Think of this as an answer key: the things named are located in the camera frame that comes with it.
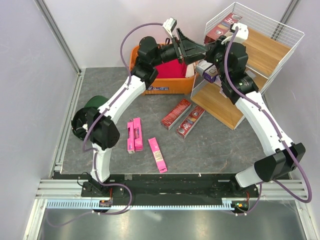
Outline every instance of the red box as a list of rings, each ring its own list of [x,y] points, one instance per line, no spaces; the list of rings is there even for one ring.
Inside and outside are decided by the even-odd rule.
[[[204,38],[204,43],[211,43],[217,40],[220,36],[226,35],[229,32],[231,24],[236,24],[242,19],[242,16],[230,12],[217,26],[211,29]]]
[[[204,113],[205,110],[202,107],[195,106],[192,112],[190,112],[181,125],[176,129],[176,133],[185,139]]]
[[[168,130],[191,108],[191,102],[187,99],[182,99],[177,106],[174,107],[165,117],[161,120],[161,124]]]

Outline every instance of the wooden shelf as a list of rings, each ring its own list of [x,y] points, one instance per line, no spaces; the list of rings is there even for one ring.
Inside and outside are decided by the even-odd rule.
[[[261,90],[266,84],[267,78],[290,48],[251,28],[248,39],[243,44],[246,46],[246,52],[249,56],[247,66],[250,69],[247,68],[247,70],[256,75],[254,82]],[[243,114],[219,91],[219,86],[208,83],[191,100],[229,128],[235,129]]]
[[[269,77],[290,48],[249,28],[248,39],[243,43],[249,56],[247,65]]]
[[[218,85],[208,83],[191,100],[229,128],[235,129],[243,114],[219,91]]]

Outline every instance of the pink box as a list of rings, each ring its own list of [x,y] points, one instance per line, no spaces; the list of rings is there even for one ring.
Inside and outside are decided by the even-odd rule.
[[[134,128],[134,150],[142,151],[144,149],[144,144],[142,141],[142,128],[140,117],[133,119],[133,128]]]
[[[154,138],[150,138],[150,139],[148,139],[148,141],[149,141],[149,144],[150,144],[150,147],[151,147],[151,151],[153,153],[156,165],[157,165],[157,167],[159,169],[159,172],[161,174],[165,173],[168,170],[167,170],[167,167],[166,167],[165,160],[162,157],[162,154],[161,154],[161,151],[160,151],[160,148],[159,148],[159,145],[157,143],[156,138],[155,137]]]
[[[133,154],[135,152],[134,122],[133,121],[128,122],[127,128],[128,128],[127,150],[128,150],[128,153]]]

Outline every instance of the gray marble surface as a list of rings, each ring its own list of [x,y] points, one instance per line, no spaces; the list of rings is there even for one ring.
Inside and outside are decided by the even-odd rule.
[[[96,95],[110,98],[127,78],[123,67],[87,68],[76,109],[82,108]],[[167,173],[236,173],[264,157],[262,146],[253,129],[244,120],[231,130],[205,113],[185,140],[175,130],[183,117],[170,131],[161,119],[174,108],[183,94],[139,96],[123,113],[117,123],[120,140],[112,150],[112,174],[158,173],[148,139],[156,137],[168,169]],[[144,150],[127,152],[127,122],[141,118]],[[70,133],[62,166],[62,174],[90,172],[93,153],[82,152],[82,141]]]

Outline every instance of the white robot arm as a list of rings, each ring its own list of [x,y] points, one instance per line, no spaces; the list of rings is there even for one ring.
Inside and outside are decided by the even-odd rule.
[[[186,64],[194,63],[201,59],[213,63],[219,72],[223,92],[245,115],[262,144],[267,157],[237,173],[234,179],[231,179],[235,188],[246,188],[262,181],[269,182],[294,170],[296,165],[283,143],[290,146],[290,150],[298,161],[301,160],[306,150],[302,143],[294,144],[282,131],[267,109],[253,79],[245,73],[248,55],[246,54],[246,47],[241,43],[248,38],[249,31],[247,26],[236,23],[230,28],[232,32],[236,27],[239,31],[235,36],[235,42],[229,47],[231,54],[228,57],[231,58],[231,61],[227,62],[227,69],[234,84],[233,87],[258,103],[261,109],[258,109],[247,99],[240,97],[226,81],[224,57],[222,56],[225,56],[226,47],[231,37],[221,36],[215,42],[203,46],[185,37],[179,28],[177,29],[179,38],[175,37],[172,34],[175,26],[176,20],[173,18],[168,19],[163,24],[168,36],[172,38],[172,44],[159,46],[154,38],[150,36],[144,37],[139,44],[138,59],[131,72],[132,77],[127,78],[114,96],[99,107],[98,112],[95,110],[96,112],[88,113],[89,126],[93,124],[98,115],[104,114],[94,126],[90,135],[93,148],[97,150],[96,159],[94,159],[96,165],[93,164],[91,171],[92,177],[98,182],[104,182],[109,178],[111,151],[119,139],[119,132],[115,124],[133,100],[142,94],[155,80],[158,74],[155,66],[174,59],[178,59],[180,62],[184,61]],[[268,113],[281,131],[281,139],[279,139],[275,127],[263,110]]]

